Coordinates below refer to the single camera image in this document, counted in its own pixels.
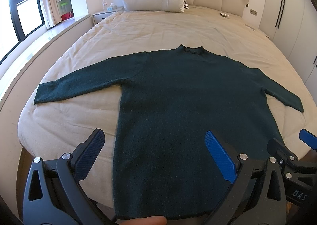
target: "silver screw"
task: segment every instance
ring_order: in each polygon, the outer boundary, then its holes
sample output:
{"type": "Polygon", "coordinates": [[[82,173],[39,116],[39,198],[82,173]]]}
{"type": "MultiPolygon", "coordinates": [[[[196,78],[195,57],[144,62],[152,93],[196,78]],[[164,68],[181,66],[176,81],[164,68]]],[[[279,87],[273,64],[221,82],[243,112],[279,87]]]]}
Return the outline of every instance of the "silver screw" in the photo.
{"type": "Polygon", "coordinates": [[[70,158],[70,154],[69,154],[69,153],[64,153],[63,156],[62,156],[62,158],[63,158],[64,160],[68,160],[68,159],[70,158]]]}
{"type": "Polygon", "coordinates": [[[270,157],[270,162],[276,163],[276,159],[274,157],[270,157]]]}
{"type": "Polygon", "coordinates": [[[240,159],[241,160],[247,160],[248,156],[245,153],[240,154],[240,159]]]}
{"type": "Polygon", "coordinates": [[[41,161],[41,158],[40,157],[36,157],[36,158],[34,158],[34,163],[39,163],[40,161],[41,161]]]}

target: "nightstand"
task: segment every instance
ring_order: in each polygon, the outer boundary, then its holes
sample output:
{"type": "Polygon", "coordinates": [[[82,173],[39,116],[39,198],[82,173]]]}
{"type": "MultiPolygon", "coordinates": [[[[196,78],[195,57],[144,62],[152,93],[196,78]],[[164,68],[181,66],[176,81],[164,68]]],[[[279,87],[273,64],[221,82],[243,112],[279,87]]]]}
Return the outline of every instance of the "nightstand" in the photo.
{"type": "Polygon", "coordinates": [[[107,11],[99,11],[93,14],[94,26],[104,20],[106,17],[112,15],[114,12],[118,10],[123,10],[123,7],[117,7],[115,10],[107,10],[107,11]]]}

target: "beige bed sheet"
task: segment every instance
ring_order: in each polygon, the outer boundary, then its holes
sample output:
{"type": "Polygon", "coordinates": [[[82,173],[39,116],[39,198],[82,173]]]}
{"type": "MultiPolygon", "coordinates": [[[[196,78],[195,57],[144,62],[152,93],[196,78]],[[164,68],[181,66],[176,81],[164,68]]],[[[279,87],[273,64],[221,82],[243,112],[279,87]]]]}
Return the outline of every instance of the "beige bed sheet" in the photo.
{"type": "MultiPolygon", "coordinates": [[[[215,54],[260,68],[267,76],[298,95],[304,113],[267,96],[268,105],[286,146],[298,157],[309,147],[298,138],[300,129],[317,134],[317,108],[291,64],[260,31],[244,26],[242,18],[204,7],[184,13],[117,12],[84,34],[47,72],[42,82],[56,80],[72,71],[110,57],[134,52],[203,46],[215,54]]],[[[35,92],[26,103],[18,124],[21,144],[44,160],[72,152],[94,128],[105,132],[106,142],[86,180],[87,195],[110,207],[112,161],[119,114],[120,86],[61,102],[34,105],[35,92]]]]}

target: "window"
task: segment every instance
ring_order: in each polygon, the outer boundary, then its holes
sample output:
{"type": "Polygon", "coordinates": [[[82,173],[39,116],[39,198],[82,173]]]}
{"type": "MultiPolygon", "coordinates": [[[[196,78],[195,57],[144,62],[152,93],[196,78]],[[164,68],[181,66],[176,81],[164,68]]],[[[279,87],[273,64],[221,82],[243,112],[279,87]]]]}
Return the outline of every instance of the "window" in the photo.
{"type": "Polygon", "coordinates": [[[40,0],[0,0],[0,64],[42,25],[40,0]]]}

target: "human hand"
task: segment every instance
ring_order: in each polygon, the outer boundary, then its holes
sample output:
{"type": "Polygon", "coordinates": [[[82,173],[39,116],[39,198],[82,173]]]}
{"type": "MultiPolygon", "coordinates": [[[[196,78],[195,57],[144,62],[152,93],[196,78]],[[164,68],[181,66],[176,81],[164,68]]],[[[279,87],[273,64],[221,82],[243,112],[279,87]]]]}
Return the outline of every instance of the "human hand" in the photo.
{"type": "Polygon", "coordinates": [[[166,225],[167,220],[163,216],[153,216],[142,219],[133,219],[121,223],[122,225],[166,225]]]}

